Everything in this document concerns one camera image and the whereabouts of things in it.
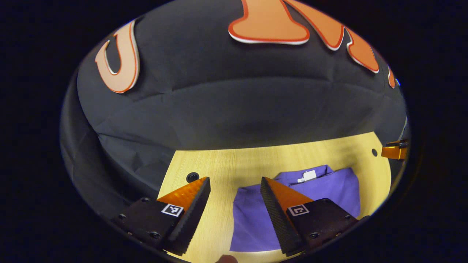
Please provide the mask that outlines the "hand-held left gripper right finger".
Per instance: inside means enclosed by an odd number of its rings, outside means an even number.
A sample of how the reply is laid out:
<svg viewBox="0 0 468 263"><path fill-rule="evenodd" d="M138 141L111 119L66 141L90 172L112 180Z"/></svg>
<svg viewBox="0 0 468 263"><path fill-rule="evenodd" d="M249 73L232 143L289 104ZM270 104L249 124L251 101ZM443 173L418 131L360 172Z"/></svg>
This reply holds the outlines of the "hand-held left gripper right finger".
<svg viewBox="0 0 468 263"><path fill-rule="evenodd" d="M266 177L260 186L280 249L286 256L312 253L358 223L328 198L313 200Z"/></svg>

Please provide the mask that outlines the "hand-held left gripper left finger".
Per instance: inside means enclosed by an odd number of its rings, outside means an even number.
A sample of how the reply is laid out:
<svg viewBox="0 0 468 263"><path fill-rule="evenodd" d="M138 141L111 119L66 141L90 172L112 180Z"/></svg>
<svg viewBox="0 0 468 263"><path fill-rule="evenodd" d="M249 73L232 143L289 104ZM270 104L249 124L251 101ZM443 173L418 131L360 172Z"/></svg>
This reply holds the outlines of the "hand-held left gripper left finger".
<svg viewBox="0 0 468 263"><path fill-rule="evenodd" d="M186 253L211 192L200 178L158 199L141 198L112 218L137 241L178 256Z"/></svg>

